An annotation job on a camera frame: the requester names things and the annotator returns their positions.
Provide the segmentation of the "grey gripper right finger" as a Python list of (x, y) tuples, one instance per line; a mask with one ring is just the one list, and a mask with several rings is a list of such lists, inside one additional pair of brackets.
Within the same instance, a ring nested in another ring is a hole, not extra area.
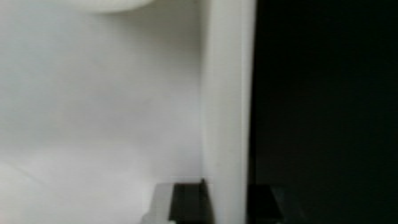
[(276, 198), (278, 208), (283, 215), (283, 224), (296, 223), (296, 209), (294, 209), (294, 198), (288, 188), (283, 186), (272, 187), (272, 195)]

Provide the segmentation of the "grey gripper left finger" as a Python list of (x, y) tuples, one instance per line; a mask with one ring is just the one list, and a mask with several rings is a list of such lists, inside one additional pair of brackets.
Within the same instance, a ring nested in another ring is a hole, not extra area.
[(176, 224), (171, 220), (175, 184), (161, 183), (155, 187), (153, 199), (148, 213), (143, 216), (141, 224)]

